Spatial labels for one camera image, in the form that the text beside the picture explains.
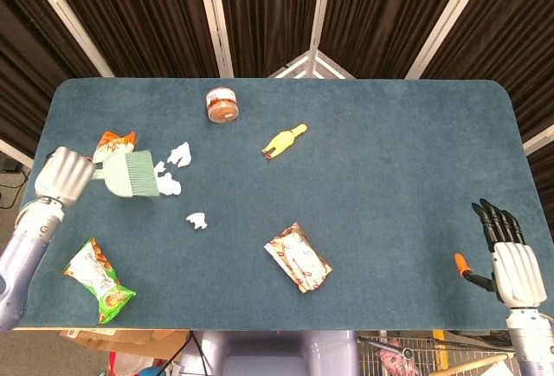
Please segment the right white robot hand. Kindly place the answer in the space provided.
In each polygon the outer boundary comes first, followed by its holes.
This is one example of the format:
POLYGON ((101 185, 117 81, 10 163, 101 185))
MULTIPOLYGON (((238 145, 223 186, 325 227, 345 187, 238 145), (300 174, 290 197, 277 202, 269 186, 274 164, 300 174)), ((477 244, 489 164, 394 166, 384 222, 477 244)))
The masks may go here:
POLYGON ((460 276, 496 294, 510 309, 538 308, 547 299, 546 289, 538 260, 525 242, 519 221, 484 198, 473 203, 472 209, 480 219, 493 270, 489 278, 480 276, 461 253, 456 253, 454 262, 460 276))

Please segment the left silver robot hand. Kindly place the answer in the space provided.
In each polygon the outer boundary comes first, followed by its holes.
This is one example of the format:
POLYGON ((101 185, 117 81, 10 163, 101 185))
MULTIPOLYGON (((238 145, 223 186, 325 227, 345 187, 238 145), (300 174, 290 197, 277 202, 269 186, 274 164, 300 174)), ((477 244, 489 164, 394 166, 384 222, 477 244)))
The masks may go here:
POLYGON ((95 171, 87 157, 65 146, 59 146, 46 158, 35 181, 38 198, 56 200, 64 207, 75 205, 95 171))

